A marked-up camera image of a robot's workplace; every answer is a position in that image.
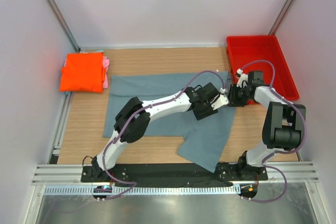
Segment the grey-blue t shirt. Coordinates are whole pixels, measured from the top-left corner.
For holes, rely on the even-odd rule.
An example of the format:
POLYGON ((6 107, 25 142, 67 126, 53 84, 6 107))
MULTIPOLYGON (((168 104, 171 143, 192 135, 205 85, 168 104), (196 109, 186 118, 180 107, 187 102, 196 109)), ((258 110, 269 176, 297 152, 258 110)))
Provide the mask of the grey-blue t shirt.
POLYGON ((230 135, 235 108, 223 106, 217 113, 197 120, 192 111, 182 109, 183 102, 188 101, 187 95, 171 100, 192 78, 195 80, 191 87, 212 83, 216 89, 222 87, 222 81, 230 84, 232 80, 227 71, 200 76, 195 73, 112 76, 102 136, 111 137, 115 117, 130 99, 137 97, 145 104, 154 104, 146 136, 182 136, 184 143, 177 151, 179 156, 214 172, 230 135))

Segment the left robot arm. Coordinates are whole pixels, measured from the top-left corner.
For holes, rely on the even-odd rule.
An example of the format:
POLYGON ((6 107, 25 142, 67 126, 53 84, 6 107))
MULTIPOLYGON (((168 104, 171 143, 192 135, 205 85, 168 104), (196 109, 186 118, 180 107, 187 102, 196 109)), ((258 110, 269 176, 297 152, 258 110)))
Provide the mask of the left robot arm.
POLYGON ((142 138, 153 121, 165 116, 192 111, 196 119, 202 120, 216 114, 227 106, 226 89, 217 89, 212 83, 195 88, 186 87, 181 91, 156 100, 142 101, 138 97, 130 99, 115 117, 112 135, 103 151, 96 155, 90 166, 82 169, 81 181, 118 182, 132 185, 113 177, 112 168, 129 144, 142 138))

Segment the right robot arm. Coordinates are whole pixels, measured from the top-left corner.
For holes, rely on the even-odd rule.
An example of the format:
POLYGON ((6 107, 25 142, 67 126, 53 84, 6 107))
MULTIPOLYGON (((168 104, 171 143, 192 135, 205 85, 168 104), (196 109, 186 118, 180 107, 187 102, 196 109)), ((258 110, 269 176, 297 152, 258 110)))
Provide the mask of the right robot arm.
POLYGON ((267 110, 261 142, 245 151, 229 169, 241 180, 255 180, 266 172, 266 161, 276 154, 291 154, 301 145, 306 133, 306 108, 288 101, 271 85, 266 85, 261 71, 245 74, 238 69, 236 76, 238 82, 230 86, 228 94, 229 106, 244 107, 254 101, 267 110))

